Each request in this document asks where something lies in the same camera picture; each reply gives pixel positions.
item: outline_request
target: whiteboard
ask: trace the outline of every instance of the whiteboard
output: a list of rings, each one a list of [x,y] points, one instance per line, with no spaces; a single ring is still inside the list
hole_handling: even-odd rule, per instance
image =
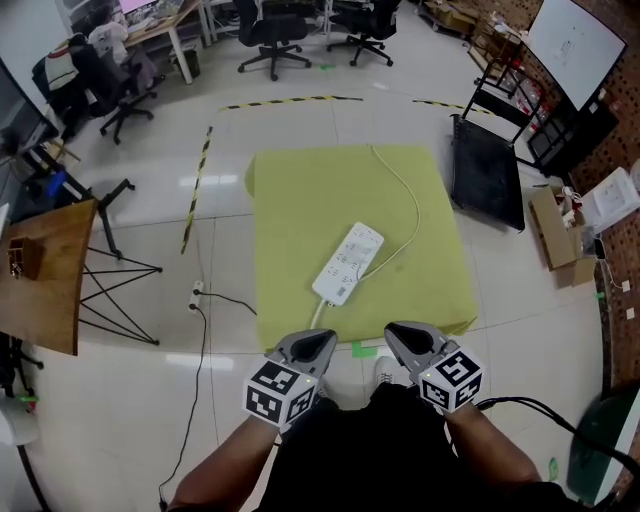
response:
[[[571,0],[544,0],[525,42],[578,110],[626,46]]]

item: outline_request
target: wall outlet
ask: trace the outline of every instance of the wall outlet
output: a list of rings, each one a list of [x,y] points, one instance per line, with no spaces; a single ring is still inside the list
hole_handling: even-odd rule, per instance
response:
[[[191,288],[191,297],[189,297],[189,313],[192,315],[196,314],[197,309],[200,307],[200,293],[204,290],[204,283],[202,281],[196,281],[193,283],[193,287]]]

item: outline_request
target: green trash bin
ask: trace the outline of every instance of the green trash bin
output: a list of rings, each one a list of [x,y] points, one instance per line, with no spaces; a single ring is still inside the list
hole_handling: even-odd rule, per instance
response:
[[[606,400],[596,401],[584,413],[578,429],[586,437],[628,453],[640,419],[639,387]],[[611,457],[588,448],[573,438],[567,486],[588,505],[604,499],[615,484],[622,466]]]

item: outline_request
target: monitor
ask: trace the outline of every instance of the monitor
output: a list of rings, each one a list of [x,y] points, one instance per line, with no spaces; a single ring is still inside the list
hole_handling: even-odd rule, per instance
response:
[[[145,5],[152,4],[157,0],[119,0],[120,7],[122,7],[122,12],[124,14],[130,13],[131,11],[135,11],[140,7],[144,7]]]
[[[0,162],[56,135],[0,59]]]

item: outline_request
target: sneaker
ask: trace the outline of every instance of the sneaker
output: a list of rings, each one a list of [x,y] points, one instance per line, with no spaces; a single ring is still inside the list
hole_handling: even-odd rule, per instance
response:
[[[397,381],[397,375],[400,371],[400,363],[393,357],[382,356],[376,361],[376,365],[373,368],[373,374],[376,379],[376,386],[380,384],[395,384]]]

